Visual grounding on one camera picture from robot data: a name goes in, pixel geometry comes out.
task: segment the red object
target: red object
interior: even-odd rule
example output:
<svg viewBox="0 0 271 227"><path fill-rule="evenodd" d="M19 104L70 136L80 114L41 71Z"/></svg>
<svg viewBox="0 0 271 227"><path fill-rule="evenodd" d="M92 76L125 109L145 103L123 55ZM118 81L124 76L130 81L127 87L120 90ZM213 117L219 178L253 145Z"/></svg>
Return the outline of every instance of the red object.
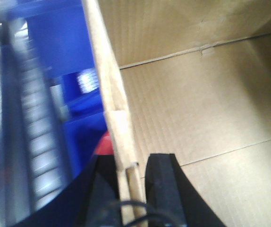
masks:
<svg viewBox="0 0 271 227"><path fill-rule="evenodd" d="M100 139L94 153L97 155L113 155L112 142L108 131Z"/></svg>

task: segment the black cable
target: black cable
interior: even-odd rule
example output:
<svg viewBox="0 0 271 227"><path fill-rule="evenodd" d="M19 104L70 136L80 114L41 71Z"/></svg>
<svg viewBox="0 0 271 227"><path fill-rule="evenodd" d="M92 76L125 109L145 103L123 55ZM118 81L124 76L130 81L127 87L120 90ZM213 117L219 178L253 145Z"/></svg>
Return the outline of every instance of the black cable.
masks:
<svg viewBox="0 0 271 227"><path fill-rule="evenodd" d="M136 206L136 207L143 207L146 209L147 213L144 216L136 218L135 220L127 223L123 227L132 227L136 224L139 224L146 220L155 220L165 224L170 224L170 227L178 227L175 219L171 217L169 214L163 213L161 211L155 210L154 207L150 206L149 204L140 202L140 201L115 201L107 205L104 209L101 210L100 216L94 218L91 222L91 227L100 227L103 220L110 217L110 214L117 211L121 207L124 206Z"/></svg>
<svg viewBox="0 0 271 227"><path fill-rule="evenodd" d="M111 214L121 209L121 207L128 206L128 205L143 207L146 209L147 212L151 212L151 213L155 212L155 209L152 206L140 201L114 201L108 204L105 208L103 208L99 216L96 216L95 218L92 219L90 226L100 227L100 223L102 223L103 220L109 218Z"/></svg>
<svg viewBox="0 0 271 227"><path fill-rule="evenodd" d="M127 223L123 227L132 227L132 226L135 226L135 225L137 225L143 221L146 221L146 220L159 221L164 224L167 224L166 226L168 226L168 224L170 224L170 227L178 227L178 224L176 223L176 221L172 217L170 217L168 214L164 214L160 211L157 211L154 213L148 213L144 216L141 216L141 217Z"/></svg>

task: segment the blue plastic bin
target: blue plastic bin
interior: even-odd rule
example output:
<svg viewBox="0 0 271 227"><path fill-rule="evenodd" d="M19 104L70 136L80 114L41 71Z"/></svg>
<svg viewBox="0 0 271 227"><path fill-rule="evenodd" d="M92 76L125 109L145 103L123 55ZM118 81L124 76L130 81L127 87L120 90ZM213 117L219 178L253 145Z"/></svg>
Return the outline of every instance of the blue plastic bin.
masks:
<svg viewBox="0 0 271 227"><path fill-rule="evenodd" d="M18 0L7 19L24 18L46 77L61 84L72 119L63 124L76 176L91 158L106 123L98 88L83 92L78 75L94 68L81 0Z"/></svg>

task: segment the cardboard surface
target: cardboard surface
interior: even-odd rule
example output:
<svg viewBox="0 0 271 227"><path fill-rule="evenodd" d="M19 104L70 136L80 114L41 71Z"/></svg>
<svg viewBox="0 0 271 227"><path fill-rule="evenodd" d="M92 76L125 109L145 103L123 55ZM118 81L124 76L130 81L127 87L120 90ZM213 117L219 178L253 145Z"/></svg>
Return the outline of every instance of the cardboard surface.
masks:
<svg viewBox="0 0 271 227"><path fill-rule="evenodd" d="M271 35L121 70L140 152L181 165L271 139Z"/></svg>
<svg viewBox="0 0 271 227"><path fill-rule="evenodd" d="M144 201L130 112L119 67L106 33L98 2L82 0L82 3L96 62L107 128L114 148L120 199ZM145 214L144 208L128 206L122 207L121 212L124 224Z"/></svg>
<svg viewBox="0 0 271 227"><path fill-rule="evenodd" d="M119 169L175 153L228 227L271 227L271 1L99 3L110 41L85 11ZM120 174L121 194L143 192Z"/></svg>
<svg viewBox="0 0 271 227"><path fill-rule="evenodd" d="M99 0L119 66L271 33L271 0Z"/></svg>
<svg viewBox="0 0 271 227"><path fill-rule="evenodd" d="M271 141L182 168L228 227L271 226Z"/></svg>

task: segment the cardboard box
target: cardboard box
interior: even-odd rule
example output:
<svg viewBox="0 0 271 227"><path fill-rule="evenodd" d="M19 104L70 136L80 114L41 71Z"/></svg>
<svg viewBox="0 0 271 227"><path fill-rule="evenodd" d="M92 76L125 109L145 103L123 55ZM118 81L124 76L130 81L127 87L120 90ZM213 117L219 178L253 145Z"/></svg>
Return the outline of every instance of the cardboard box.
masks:
<svg viewBox="0 0 271 227"><path fill-rule="evenodd" d="M99 5L108 36L84 0L119 170L175 153L228 227L271 227L271 1Z"/></svg>

